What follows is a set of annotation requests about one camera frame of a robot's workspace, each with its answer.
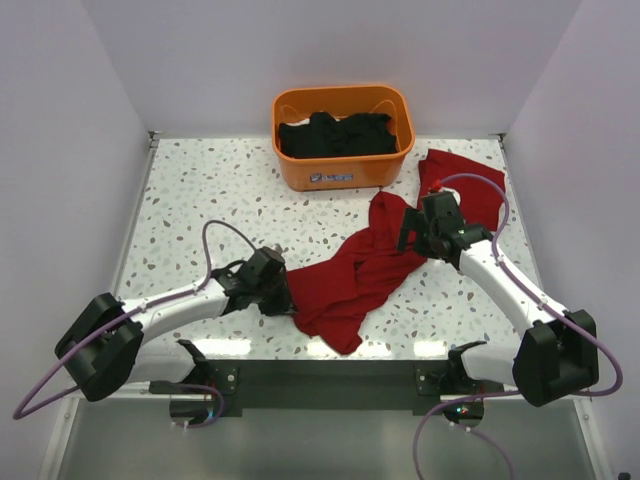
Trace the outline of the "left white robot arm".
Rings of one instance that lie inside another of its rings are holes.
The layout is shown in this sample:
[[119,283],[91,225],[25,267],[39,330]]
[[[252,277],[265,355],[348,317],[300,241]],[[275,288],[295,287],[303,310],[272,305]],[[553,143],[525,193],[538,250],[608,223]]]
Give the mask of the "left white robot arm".
[[294,310],[285,261],[272,248],[261,247],[248,260],[214,269],[174,293],[127,301],[98,295],[54,352],[90,402],[135,382],[174,382],[185,392],[196,392],[207,380],[204,355],[185,341],[168,347],[153,340],[251,305],[266,316]]

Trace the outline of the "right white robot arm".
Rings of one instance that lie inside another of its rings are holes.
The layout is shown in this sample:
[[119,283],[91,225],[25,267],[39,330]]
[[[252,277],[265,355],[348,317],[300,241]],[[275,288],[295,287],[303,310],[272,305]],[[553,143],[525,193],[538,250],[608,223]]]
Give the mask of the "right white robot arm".
[[540,407],[599,380],[596,324],[544,294],[504,256],[484,225],[465,221],[450,192],[429,194],[404,212],[397,248],[442,260],[474,281],[499,307],[520,339],[515,348],[487,340],[448,353],[444,381],[459,393],[480,381],[517,388]]

